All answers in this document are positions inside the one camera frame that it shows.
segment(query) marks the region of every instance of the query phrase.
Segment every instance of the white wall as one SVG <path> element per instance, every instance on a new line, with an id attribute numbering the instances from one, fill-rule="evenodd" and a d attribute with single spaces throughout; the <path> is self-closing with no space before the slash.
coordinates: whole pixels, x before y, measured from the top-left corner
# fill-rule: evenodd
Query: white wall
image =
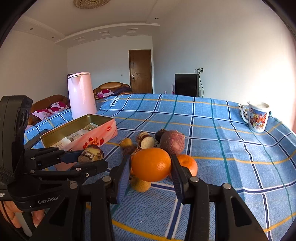
<path id="1" fill-rule="evenodd" d="M 155 92 L 170 93 L 175 73 L 201 74 L 204 97 L 259 99 L 292 127 L 295 47 L 262 0 L 183 0 L 153 36 Z"/>
<path id="2" fill-rule="evenodd" d="M 68 96 L 67 50 L 49 40 L 11 31 L 0 48 L 0 98 L 27 95 L 34 102 Z"/>
<path id="3" fill-rule="evenodd" d="M 130 85 L 128 51 L 134 49 L 151 49 L 153 82 L 152 36 L 113 37 L 68 48 L 68 73 L 90 72 L 93 89 L 110 81 Z"/>

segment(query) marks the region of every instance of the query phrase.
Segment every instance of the mug handle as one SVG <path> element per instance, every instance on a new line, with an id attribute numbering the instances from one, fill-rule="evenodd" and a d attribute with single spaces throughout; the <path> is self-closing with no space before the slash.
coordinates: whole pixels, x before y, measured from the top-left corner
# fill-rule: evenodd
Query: mug handle
<path id="1" fill-rule="evenodd" d="M 249 120 L 247 120 L 245 117 L 244 117 L 244 110 L 246 109 L 246 108 L 248 108 L 249 106 L 248 105 L 246 105 L 243 109 L 242 109 L 242 119 L 248 124 L 249 123 Z"/>

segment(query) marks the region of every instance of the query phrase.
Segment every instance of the orange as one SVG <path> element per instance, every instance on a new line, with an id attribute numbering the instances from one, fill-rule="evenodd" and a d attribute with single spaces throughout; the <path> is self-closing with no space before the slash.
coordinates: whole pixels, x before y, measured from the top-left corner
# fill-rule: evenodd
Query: orange
<path id="1" fill-rule="evenodd" d="M 133 155 L 131 167 L 137 178 L 146 182 L 157 182 L 170 173 L 170 155 L 160 148 L 143 149 Z"/>
<path id="2" fill-rule="evenodd" d="M 178 158 L 180 165 L 187 167 L 191 172 L 191 175 L 196 176 L 198 169 L 196 161 L 191 156 L 186 154 L 177 154 L 176 156 Z"/>

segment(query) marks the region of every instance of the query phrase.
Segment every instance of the human hand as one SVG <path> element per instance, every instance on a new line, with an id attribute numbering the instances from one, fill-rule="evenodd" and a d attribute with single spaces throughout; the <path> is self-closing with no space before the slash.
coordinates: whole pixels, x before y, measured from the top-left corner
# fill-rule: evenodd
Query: human hand
<path id="1" fill-rule="evenodd" d="M 21 224 L 18 221 L 15 213 L 22 213 L 23 211 L 19 210 L 13 201 L 2 201 L 2 202 L 4 204 L 4 208 L 6 210 L 6 213 L 7 213 L 8 217 L 10 218 L 12 224 L 16 228 L 20 228 Z M 5 215 L 5 212 L 4 212 L 3 207 L 2 207 L 2 203 L 0 203 L 0 210 L 2 212 L 3 217 L 8 222 L 7 216 Z M 38 210 L 38 211 L 33 211 L 32 216 L 33 216 L 33 223 L 34 223 L 35 227 L 37 227 L 40 224 L 43 217 L 45 216 L 44 209 L 43 210 Z"/>

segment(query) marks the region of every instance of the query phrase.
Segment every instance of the pink kettle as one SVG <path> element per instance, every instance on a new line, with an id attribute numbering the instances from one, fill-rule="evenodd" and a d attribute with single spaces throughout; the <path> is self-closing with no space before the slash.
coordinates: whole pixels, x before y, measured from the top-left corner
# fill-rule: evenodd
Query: pink kettle
<path id="1" fill-rule="evenodd" d="M 96 114 L 97 110 L 89 72 L 68 76 L 68 90 L 73 119 L 86 114 Z"/>

